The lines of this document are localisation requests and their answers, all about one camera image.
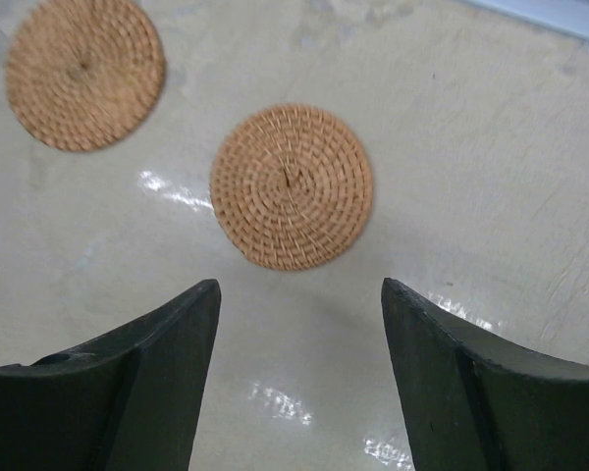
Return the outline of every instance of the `spiral weave pattern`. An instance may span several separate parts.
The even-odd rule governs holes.
[[[221,227],[249,261],[300,270],[351,246],[368,219],[373,183],[345,123],[318,108],[283,105],[229,135],[210,193]]]
[[[16,33],[7,93],[37,139],[92,150],[146,118],[164,73],[155,27],[131,0],[49,0]]]

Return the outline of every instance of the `rattan placemat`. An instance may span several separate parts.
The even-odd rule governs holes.
[[[261,111],[227,137],[210,193],[229,239],[253,263],[310,268],[355,241],[373,182],[362,144],[341,120],[309,106]]]
[[[7,93],[37,139],[92,150],[146,118],[164,71],[157,32],[131,0],[49,0],[16,33]]]

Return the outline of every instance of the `round coaster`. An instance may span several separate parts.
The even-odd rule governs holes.
[[[349,248],[373,199],[362,144],[318,108],[284,105],[227,137],[210,176],[216,217],[251,262],[300,270]]]
[[[134,130],[157,101],[164,55],[131,0],[49,0],[15,36],[7,93],[22,125],[63,150],[92,150]]]

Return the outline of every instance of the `marbled surface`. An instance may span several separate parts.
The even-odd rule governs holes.
[[[126,140],[70,154],[5,97],[34,4],[0,0],[0,365],[216,278],[191,469],[410,470],[384,277],[589,363],[589,44],[446,0],[141,0],[168,60],[162,98]],[[283,101],[343,118],[376,180],[363,236],[301,273],[246,262],[208,193],[226,133]]]

